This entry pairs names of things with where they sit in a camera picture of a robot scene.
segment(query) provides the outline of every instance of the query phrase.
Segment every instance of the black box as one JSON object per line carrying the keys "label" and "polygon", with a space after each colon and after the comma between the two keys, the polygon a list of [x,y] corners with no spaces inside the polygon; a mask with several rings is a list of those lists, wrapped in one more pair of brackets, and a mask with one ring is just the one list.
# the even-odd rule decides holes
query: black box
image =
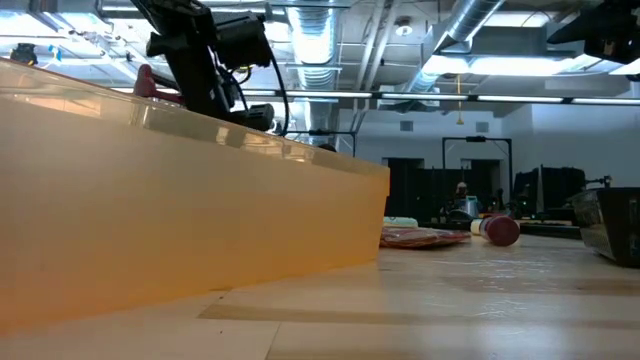
{"label": "black box", "polygon": [[588,247],[618,265],[640,267],[640,188],[587,190],[571,202]]}

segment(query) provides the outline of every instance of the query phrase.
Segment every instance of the table surface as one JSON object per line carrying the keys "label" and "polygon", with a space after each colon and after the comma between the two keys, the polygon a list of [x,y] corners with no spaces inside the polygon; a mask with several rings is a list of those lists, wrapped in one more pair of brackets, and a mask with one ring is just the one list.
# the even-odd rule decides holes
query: table surface
{"label": "table surface", "polygon": [[0,359],[638,359],[639,307],[640,271],[580,241],[476,238],[14,334]]}

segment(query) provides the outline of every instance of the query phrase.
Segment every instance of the red object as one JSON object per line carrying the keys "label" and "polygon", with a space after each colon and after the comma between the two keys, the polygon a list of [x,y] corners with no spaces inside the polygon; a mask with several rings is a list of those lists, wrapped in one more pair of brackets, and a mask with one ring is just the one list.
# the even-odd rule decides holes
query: red object
{"label": "red object", "polygon": [[133,94],[146,98],[158,98],[177,104],[183,104],[182,96],[175,94],[167,94],[156,88],[156,82],[153,80],[153,72],[151,66],[144,64],[138,69],[138,78],[133,85]]}
{"label": "red object", "polygon": [[482,220],[480,235],[496,246],[510,246],[518,241],[520,227],[510,217],[490,217]]}

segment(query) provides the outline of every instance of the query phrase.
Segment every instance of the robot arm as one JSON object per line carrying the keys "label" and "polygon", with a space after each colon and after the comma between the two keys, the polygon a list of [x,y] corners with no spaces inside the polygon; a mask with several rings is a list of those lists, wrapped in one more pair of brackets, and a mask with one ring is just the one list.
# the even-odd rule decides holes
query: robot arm
{"label": "robot arm", "polygon": [[236,91],[241,90],[227,72],[270,64],[271,48],[261,19],[247,12],[216,23],[210,9],[195,0],[131,1],[158,32],[151,34],[147,55],[166,57],[187,109],[256,130],[269,129],[271,105],[230,111]]}

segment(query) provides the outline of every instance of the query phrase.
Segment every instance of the food package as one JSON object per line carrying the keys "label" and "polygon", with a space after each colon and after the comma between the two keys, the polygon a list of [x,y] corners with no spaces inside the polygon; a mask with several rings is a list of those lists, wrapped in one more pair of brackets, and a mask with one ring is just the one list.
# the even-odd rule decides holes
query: food package
{"label": "food package", "polygon": [[460,243],[470,238],[468,231],[385,226],[380,247],[421,249]]}

